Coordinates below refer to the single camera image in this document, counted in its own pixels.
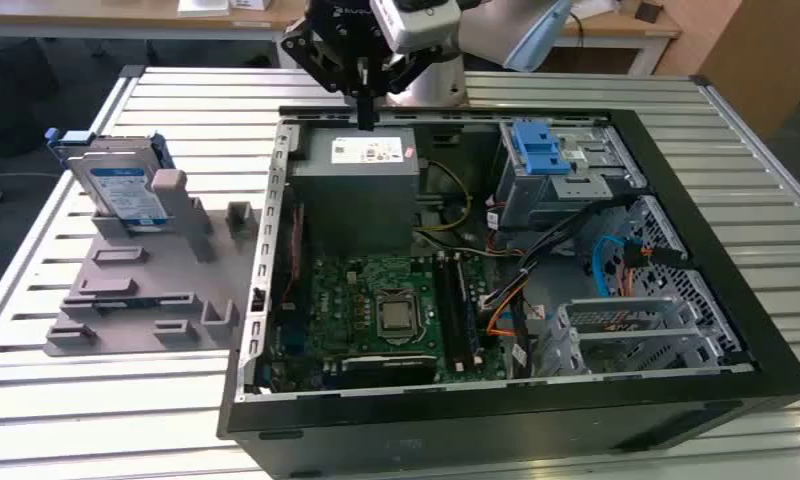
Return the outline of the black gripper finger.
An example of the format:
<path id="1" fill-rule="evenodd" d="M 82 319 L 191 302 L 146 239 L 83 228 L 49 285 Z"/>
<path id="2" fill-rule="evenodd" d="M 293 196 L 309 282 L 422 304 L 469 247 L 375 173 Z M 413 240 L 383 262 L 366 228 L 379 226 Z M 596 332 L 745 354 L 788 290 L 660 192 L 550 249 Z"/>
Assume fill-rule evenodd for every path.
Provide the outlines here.
<path id="1" fill-rule="evenodd" d="M 299 18 L 285 30 L 279 46 L 329 93 L 341 93 L 366 130 L 366 86 L 351 31 L 343 24 Z"/>
<path id="2" fill-rule="evenodd" d="M 433 46 L 407 54 L 389 54 L 367 60 L 366 70 L 366 130 L 378 121 L 377 103 L 387 94 L 401 93 L 423 70 L 439 59 L 441 46 Z"/>

